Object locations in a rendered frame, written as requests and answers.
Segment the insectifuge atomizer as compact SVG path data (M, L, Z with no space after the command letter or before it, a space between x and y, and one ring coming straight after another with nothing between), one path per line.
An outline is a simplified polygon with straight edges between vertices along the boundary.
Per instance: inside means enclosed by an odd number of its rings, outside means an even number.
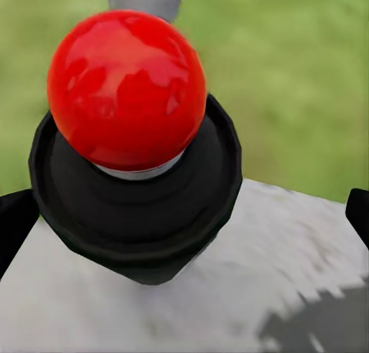
M70 251L143 285L217 237L242 184L233 120L171 23L179 0L109 0L59 43L28 169Z

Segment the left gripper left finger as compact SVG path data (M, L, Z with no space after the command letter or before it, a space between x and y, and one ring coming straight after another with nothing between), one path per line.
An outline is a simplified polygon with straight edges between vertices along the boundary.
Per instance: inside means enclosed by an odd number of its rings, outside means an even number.
M31 188L0 197L0 277L39 219Z

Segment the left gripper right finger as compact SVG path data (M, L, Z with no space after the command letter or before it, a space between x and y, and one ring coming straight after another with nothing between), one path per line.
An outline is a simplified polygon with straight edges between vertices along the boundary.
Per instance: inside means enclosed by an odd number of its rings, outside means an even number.
M351 189L345 214L354 230L369 248L369 191Z

